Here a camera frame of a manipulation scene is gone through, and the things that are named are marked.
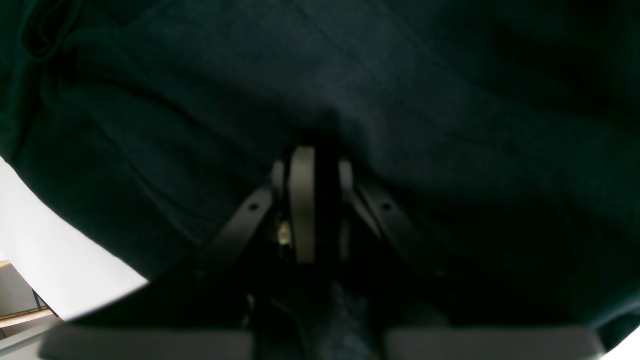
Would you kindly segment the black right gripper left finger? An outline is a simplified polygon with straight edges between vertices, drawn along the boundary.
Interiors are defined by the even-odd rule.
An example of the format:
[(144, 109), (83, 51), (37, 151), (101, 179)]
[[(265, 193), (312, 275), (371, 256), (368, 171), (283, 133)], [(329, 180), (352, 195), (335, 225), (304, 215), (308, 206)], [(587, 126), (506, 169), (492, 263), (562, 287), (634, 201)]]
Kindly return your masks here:
[(42, 341), (43, 360), (315, 360), (317, 152), (298, 146), (222, 230), (142, 289)]

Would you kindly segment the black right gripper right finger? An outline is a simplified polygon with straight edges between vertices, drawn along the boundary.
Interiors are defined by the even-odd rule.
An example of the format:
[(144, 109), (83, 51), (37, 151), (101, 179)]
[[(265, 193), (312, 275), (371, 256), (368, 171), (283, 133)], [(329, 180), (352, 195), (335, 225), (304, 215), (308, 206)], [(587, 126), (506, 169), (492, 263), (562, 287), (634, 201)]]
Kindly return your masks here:
[(486, 275), (460, 273), (437, 242), (349, 159), (338, 161), (345, 278), (365, 295), (380, 360), (598, 360), (605, 349), (584, 325), (538, 319)]

